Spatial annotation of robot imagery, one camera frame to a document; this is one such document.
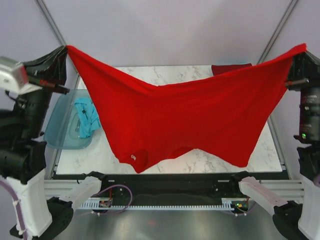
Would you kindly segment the bright red t shirt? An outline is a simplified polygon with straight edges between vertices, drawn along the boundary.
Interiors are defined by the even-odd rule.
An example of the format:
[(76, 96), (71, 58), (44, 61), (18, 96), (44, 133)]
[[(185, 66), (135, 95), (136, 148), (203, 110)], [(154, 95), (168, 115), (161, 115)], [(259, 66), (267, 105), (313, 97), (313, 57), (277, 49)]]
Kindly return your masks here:
[(205, 79), (153, 85), (72, 45), (68, 55), (97, 110), (112, 153), (142, 173), (199, 149), (246, 167), (268, 117), (286, 92), (299, 44), (273, 60)]

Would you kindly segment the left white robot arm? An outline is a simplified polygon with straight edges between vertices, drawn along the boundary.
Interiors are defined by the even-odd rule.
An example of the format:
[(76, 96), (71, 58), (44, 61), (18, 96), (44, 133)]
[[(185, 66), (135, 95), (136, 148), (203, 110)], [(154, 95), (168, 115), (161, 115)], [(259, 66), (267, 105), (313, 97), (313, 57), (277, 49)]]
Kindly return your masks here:
[(106, 196), (105, 175), (90, 172), (67, 195), (46, 198), (46, 142), (38, 141), (53, 93), (67, 94), (68, 48), (60, 46), (32, 61), (0, 59), (0, 87), (15, 93), (12, 110), (0, 112), (0, 184), (12, 197), (17, 223), (10, 234), (23, 240), (52, 240), (74, 212), (97, 194)]

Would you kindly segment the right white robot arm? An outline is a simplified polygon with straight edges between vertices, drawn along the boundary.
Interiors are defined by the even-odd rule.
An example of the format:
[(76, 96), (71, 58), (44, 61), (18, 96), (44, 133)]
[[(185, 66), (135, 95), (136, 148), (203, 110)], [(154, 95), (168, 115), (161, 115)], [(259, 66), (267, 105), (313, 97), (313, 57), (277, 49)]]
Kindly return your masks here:
[(266, 210), (278, 232), (288, 240), (320, 238), (320, 59), (305, 50), (292, 59), (285, 87), (300, 93), (298, 147), (302, 201), (286, 200), (247, 171), (232, 176), (229, 191), (243, 194)]

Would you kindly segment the teal t shirt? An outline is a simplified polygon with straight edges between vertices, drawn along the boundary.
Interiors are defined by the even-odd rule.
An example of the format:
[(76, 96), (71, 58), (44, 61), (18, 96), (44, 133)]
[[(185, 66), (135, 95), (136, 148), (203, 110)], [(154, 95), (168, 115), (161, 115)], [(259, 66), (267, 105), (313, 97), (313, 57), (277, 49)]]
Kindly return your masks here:
[(95, 130), (101, 128), (101, 122), (96, 107), (89, 97), (77, 98), (74, 106), (79, 117), (79, 137), (89, 138)]

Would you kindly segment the translucent blue plastic bin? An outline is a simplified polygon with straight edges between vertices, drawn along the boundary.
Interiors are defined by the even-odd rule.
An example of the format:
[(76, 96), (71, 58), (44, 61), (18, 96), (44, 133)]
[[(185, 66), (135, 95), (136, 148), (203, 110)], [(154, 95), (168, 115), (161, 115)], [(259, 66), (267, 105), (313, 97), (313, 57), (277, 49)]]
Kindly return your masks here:
[(74, 89), (60, 95), (44, 132), (44, 140), (48, 147), (58, 150), (78, 150), (90, 145), (92, 136), (80, 138), (80, 118), (75, 107), (78, 98), (89, 96), (85, 89)]

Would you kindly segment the folded dark red t shirt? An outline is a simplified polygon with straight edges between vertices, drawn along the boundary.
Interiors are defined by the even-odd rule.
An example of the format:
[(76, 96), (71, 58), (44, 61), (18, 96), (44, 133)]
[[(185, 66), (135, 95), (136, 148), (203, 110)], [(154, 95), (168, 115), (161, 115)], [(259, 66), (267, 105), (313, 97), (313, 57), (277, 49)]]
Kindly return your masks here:
[(235, 70), (251, 67), (251, 63), (245, 64), (232, 64), (232, 65), (211, 65), (211, 71), (213, 76), (218, 76), (224, 73), (232, 72)]

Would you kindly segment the right aluminium frame post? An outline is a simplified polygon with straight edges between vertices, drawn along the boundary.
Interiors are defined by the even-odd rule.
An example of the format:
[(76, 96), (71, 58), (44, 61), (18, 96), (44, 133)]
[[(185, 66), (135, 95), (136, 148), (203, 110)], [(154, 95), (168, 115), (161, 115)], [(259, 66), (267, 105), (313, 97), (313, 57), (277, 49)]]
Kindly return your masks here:
[(256, 64), (261, 64), (267, 59), (269, 53), (273, 49), (273, 46), (277, 42), (277, 39), (279, 38), (280, 34), (282, 33), (283, 29), (285, 28), (287, 22), (289, 21), (291, 15), (293, 14), (293, 12), (296, 9), (299, 2), (300, 2), (300, 0), (290, 0), (289, 1), (288, 6), (286, 7), (279, 22), (277, 23), (272, 35), (270, 36), (270, 38), (269, 38), (265, 48), (263, 49), (262, 54), (260, 55)]

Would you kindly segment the aluminium frame post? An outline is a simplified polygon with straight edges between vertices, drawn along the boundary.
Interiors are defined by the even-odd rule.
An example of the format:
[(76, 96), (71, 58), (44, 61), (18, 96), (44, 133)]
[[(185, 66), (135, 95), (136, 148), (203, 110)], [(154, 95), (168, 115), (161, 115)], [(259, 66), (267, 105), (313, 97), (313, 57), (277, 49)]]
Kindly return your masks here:
[(272, 35), (270, 36), (270, 38), (269, 38), (265, 48), (263, 49), (262, 54), (260, 55), (256, 64), (261, 64), (267, 59), (269, 53), (273, 49), (273, 46), (277, 42), (277, 39), (279, 38), (280, 34), (282, 33), (283, 29), (285, 28), (287, 22), (289, 21), (291, 15), (293, 14), (293, 12), (296, 9), (299, 2), (300, 2), (300, 0), (290, 0), (289, 1), (288, 6), (286, 7), (279, 22), (277, 23)]
[(67, 42), (63, 37), (56, 21), (54, 20), (47, 4), (44, 0), (34, 0), (34, 3), (38, 7), (40, 13), (42, 14), (44, 20), (46, 21), (47, 25), (49, 26), (52, 34), (54, 35), (55, 39), (61, 46), (66, 46)]

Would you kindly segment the left aluminium frame post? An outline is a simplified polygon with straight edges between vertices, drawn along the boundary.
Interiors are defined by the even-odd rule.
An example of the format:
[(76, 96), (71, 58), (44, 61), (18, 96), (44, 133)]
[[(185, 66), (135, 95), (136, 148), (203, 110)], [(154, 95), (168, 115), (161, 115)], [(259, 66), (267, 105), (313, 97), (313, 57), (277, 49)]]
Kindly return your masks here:
[(56, 21), (54, 20), (47, 4), (44, 0), (34, 0), (34, 3), (38, 7), (40, 13), (42, 14), (44, 20), (46, 21), (47, 25), (49, 26), (52, 34), (54, 35), (55, 39), (61, 46), (66, 46), (67, 42), (63, 37)]

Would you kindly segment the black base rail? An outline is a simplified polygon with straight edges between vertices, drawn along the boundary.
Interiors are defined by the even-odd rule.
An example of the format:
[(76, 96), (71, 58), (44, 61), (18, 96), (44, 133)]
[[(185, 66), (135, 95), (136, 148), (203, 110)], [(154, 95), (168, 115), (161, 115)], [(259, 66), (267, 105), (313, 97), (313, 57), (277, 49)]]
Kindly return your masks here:
[(107, 174), (95, 197), (116, 205), (217, 205), (223, 198), (244, 198), (234, 191), (232, 173)]

